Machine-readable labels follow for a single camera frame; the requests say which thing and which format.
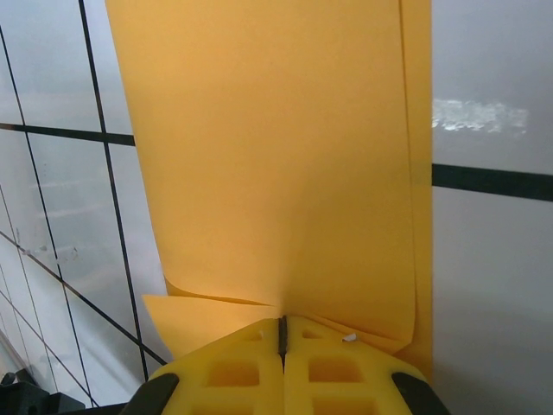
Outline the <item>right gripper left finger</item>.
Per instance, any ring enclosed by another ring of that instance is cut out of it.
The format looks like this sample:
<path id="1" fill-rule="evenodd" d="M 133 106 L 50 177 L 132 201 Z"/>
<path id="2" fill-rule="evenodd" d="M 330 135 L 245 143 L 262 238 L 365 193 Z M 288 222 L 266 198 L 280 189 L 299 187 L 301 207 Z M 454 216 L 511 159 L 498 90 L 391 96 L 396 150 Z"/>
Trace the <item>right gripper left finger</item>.
<path id="1" fill-rule="evenodd" d="M 283 414 L 279 319 L 264 319 L 157 369 L 124 414 Z"/>

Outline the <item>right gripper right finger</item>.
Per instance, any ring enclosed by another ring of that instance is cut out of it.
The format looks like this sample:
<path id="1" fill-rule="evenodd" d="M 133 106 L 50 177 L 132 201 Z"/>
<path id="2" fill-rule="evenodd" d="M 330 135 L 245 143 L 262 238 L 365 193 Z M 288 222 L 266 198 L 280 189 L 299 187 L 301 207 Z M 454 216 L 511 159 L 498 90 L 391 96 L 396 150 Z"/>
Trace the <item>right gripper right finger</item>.
<path id="1" fill-rule="evenodd" d="M 299 316 L 279 318 L 285 414 L 448 414 L 411 364 Z"/>

